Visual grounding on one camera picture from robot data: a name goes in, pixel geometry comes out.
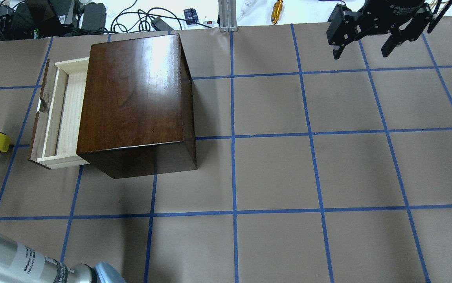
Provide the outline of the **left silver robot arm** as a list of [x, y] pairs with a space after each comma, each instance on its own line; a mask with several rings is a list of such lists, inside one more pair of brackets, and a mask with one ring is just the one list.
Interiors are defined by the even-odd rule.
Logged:
[[[0, 152], [9, 146], [0, 131]], [[127, 283], [109, 263], [68, 267], [0, 233], [0, 283]]]

